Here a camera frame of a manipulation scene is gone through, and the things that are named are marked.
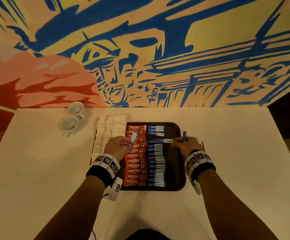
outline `hand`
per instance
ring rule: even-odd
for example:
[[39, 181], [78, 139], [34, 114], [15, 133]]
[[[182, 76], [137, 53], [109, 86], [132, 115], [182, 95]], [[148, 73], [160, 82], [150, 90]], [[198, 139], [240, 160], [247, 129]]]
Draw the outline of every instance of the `hand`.
[[111, 138], [105, 146], [104, 153], [110, 154], [120, 161], [126, 152], [131, 149], [131, 138], [118, 136]]
[[204, 151], [203, 145], [199, 144], [195, 137], [187, 137], [187, 139], [188, 141], [184, 142], [183, 137], [175, 138], [171, 146], [179, 148], [184, 157], [188, 157], [193, 150]]

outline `black tray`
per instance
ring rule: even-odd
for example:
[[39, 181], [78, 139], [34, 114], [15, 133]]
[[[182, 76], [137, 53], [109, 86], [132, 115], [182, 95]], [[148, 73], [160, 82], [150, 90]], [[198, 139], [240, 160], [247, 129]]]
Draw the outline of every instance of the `black tray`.
[[[129, 122], [127, 125], [163, 125], [165, 126], [165, 136], [153, 136], [146, 134], [147, 140], [155, 140], [155, 138], [174, 139], [181, 136], [180, 128], [172, 122]], [[186, 184], [186, 174], [184, 159], [180, 150], [171, 146], [170, 143], [163, 143], [163, 152], [166, 160], [165, 169], [165, 185], [166, 187], [151, 186], [122, 186], [121, 190], [147, 190], [147, 191], [179, 191]], [[123, 178], [125, 160], [120, 161], [121, 169], [118, 177]]]

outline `forearm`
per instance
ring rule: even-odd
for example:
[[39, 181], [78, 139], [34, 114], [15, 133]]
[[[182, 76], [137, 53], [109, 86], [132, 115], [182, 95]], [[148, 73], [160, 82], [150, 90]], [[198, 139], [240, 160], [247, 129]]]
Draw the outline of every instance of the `forearm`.
[[214, 170], [198, 176], [207, 215], [218, 240], [277, 239], [271, 230], [224, 184]]
[[104, 190], [104, 183], [98, 177], [88, 176], [35, 240], [88, 240]]

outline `wristband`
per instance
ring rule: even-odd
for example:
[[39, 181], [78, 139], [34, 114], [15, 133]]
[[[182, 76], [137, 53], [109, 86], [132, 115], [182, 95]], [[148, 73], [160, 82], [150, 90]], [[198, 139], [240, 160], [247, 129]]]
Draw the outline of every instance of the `wristband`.
[[93, 162], [86, 173], [86, 177], [90, 175], [99, 177], [107, 188], [114, 181], [120, 168], [118, 161], [113, 156], [102, 154]]
[[194, 150], [185, 160], [185, 169], [192, 181], [198, 181], [198, 176], [201, 172], [207, 169], [216, 171], [211, 158], [203, 151]]

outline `mural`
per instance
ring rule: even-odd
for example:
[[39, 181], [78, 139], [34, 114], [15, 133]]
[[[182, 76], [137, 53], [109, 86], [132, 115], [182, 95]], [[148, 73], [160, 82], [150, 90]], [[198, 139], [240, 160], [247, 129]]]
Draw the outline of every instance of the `mural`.
[[19, 107], [267, 106], [290, 0], [0, 0], [0, 137]]

